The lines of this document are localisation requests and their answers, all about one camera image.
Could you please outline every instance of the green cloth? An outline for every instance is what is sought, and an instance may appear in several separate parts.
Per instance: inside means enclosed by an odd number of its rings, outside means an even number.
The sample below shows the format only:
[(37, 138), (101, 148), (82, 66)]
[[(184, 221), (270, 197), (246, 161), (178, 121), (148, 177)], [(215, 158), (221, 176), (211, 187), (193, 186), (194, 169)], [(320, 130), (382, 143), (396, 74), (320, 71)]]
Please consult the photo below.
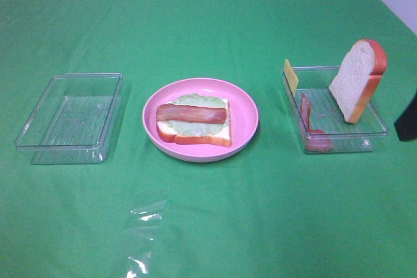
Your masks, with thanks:
[[(370, 153), (307, 155), (282, 95), (293, 66), (385, 48)], [(167, 191), (149, 277), (415, 277), (417, 141), (393, 123), (416, 92), (417, 38), (380, 0), (0, 0), (0, 272), (109, 277), (135, 199)], [(121, 72), (129, 91), (99, 165), (31, 165), (14, 140), (52, 75)], [(141, 123), (160, 87), (215, 77), (247, 91), (260, 125), (215, 163), (164, 154)]]

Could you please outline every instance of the pink plate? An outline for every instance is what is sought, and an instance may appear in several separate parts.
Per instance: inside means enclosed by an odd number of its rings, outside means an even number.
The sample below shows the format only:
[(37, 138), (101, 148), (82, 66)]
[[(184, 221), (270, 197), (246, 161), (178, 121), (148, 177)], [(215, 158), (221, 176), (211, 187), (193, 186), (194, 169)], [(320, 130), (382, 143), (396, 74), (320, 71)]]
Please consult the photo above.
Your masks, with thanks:
[[(209, 144), (178, 145), (160, 139), (156, 131), (156, 108), (183, 94), (192, 93), (229, 99), (232, 125), (232, 145), (229, 148)], [(214, 78), (189, 78), (168, 84), (149, 98), (142, 112), (143, 126), (161, 151), (180, 160), (201, 163), (222, 160), (241, 151), (252, 139), (258, 121), (258, 108), (249, 94), (232, 83)]]

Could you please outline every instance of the upright bread slice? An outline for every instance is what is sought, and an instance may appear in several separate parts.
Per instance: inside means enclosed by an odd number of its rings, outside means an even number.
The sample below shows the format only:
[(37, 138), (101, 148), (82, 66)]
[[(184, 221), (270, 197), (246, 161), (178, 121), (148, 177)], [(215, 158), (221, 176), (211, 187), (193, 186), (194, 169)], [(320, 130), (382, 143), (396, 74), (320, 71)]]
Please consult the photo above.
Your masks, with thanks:
[(382, 46), (374, 39), (356, 42), (329, 86), (348, 123), (357, 123), (387, 67)]
[(223, 124), (186, 122), (183, 120), (157, 120), (156, 128), (161, 140), (179, 145), (208, 143), (225, 147), (231, 146), (231, 117), (228, 99), (189, 94), (181, 96), (170, 103), (201, 107), (224, 107), (226, 108), (227, 116)]

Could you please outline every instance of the black object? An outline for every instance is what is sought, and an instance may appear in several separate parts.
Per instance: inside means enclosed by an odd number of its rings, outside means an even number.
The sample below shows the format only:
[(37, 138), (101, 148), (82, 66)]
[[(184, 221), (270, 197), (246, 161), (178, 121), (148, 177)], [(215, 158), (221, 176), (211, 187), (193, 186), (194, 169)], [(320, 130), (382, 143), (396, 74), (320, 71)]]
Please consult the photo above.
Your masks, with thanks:
[(417, 92), (394, 126), (399, 140), (410, 141), (417, 138)]

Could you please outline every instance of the plastic tray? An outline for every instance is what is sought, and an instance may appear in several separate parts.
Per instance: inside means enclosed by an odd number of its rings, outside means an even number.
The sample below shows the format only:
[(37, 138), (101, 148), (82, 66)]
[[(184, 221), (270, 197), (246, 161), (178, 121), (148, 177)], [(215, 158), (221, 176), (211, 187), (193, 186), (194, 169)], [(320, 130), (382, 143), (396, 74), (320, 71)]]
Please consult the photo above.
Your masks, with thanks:
[[(388, 134), (388, 128), (377, 110), (369, 102), (356, 124), (346, 123), (328, 86), (336, 76), (339, 66), (294, 67), (299, 83), (293, 96), (284, 71), (283, 92), (301, 147), (306, 153), (370, 152), (377, 146), (377, 139)], [(324, 133), (312, 133), (303, 123), (300, 104), (305, 94), (311, 104), (310, 129)], [(309, 148), (309, 143), (325, 141), (330, 150)]]
[(53, 76), (15, 147), (32, 164), (101, 163), (121, 104), (120, 73)]

